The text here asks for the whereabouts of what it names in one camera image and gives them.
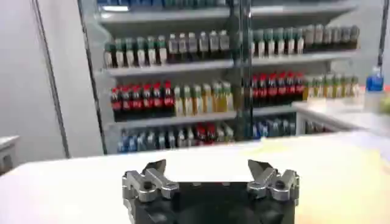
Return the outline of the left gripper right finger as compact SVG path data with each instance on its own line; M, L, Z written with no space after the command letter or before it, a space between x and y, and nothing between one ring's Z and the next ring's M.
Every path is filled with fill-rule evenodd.
M253 181L247 183L247 191L256 199L271 197L276 201L299 201L300 176L295 170L280 173L269 163L249 159Z

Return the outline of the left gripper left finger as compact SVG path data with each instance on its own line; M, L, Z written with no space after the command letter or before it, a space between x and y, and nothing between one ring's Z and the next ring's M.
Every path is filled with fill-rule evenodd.
M166 160L161 159L148 163L141 173L126 171L122 176L123 199L138 199L142 203L152 202L158 197L173 199L179 193L179 183L167 179L165 169Z

